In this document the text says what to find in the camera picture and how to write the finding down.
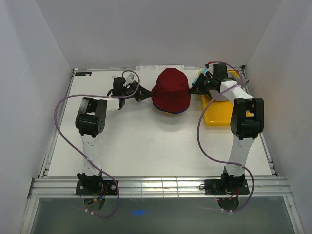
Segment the white bucket hat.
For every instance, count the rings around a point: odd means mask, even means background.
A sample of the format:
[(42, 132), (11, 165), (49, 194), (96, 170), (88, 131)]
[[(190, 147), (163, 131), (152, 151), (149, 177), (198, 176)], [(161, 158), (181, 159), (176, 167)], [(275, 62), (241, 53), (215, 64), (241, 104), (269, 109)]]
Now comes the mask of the white bucket hat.
[(214, 99), (214, 101), (217, 101), (217, 102), (230, 101), (228, 99), (228, 94), (229, 94), (228, 91), (221, 95), (220, 95), (220, 92), (217, 90), (209, 90), (209, 93), (210, 93), (210, 99)]

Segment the teal hat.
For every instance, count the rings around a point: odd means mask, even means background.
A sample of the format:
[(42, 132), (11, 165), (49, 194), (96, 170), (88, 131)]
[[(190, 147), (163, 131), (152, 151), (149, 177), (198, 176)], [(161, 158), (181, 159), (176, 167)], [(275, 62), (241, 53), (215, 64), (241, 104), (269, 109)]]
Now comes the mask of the teal hat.
[(202, 74), (200, 73), (200, 74), (196, 77), (196, 79), (192, 82), (192, 86), (195, 85), (195, 84), (197, 83), (197, 81), (198, 81), (198, 79), (199, 79), (199, 77), (200, 77), (201, 75), (202, 75)]

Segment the blue bucket hat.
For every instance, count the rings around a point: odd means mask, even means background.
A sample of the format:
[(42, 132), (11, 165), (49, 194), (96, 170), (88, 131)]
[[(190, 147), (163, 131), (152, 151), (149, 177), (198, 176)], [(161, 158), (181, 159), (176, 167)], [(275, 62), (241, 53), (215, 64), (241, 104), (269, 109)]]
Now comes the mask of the blue bucket hat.
[(181, 113), (187, 111), (187, 109), (185, 109), (185, 110), (178, 111), (178, 112), (172, 112), (172, 111), (163, 110), (163, 109), (157, 107), (156, 105), (153, 105), (153, 106), (154, 106), (156, 109), (158, 109), (158, 110), (160, 110), (160, 111), (162, 111), (162, 112), (169, 113), (169, 114), (174, 114), (174, 115), (175, 115), (175, 114), (181, 114)]

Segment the dark red bucket hat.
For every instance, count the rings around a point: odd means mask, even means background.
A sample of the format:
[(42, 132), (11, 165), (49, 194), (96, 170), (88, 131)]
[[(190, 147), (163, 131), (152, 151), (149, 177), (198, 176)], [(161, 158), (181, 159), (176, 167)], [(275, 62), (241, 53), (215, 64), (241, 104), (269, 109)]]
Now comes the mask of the dark red bucket hat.
[(153, 105), (172, 112), (185, 110), (191, 103), (189, 89), (187, 76), (182, 71), (166, 68), (160, 73), (152, 89)]

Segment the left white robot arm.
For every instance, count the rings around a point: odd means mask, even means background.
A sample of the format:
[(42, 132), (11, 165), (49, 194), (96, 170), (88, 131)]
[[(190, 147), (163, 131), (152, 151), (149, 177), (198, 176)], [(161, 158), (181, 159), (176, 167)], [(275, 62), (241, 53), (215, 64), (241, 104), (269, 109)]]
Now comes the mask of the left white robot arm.
[(134, 98), (141, 102), (153, 94), (129, 75), (128, 78), (114, 78), (113, 88), (108, 92), (108, 97), (82, 99), (75, 125), (82, 140), (84, 167), (83, 172), (77, 176), (91, 194), (98, 195), (103, 190), (102, 172), (98, 170), (100, 163), (94, 148), (104, 130), (107, 112), (120, 110), (126, 99)]

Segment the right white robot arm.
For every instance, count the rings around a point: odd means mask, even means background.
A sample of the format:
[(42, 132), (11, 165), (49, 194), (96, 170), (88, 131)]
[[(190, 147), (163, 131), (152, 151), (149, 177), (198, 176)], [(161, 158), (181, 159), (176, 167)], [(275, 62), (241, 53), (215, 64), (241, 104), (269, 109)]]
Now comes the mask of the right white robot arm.
[(239, 75), (239, 79), (230, 78), (227, 73), (229, 66), (221, 61), (208, 62), (189, 90), (190, 94), (201, 95), (210, 90), (217, 91), (217, 98), (224, 96), (233, 105), (230, 121), (233, 144), (217, 184), (227, 194), (244, 186), (245, 164), (250, 148), (264, 129), (264, 100), (244, 90), (247, 82), (242, 75)]

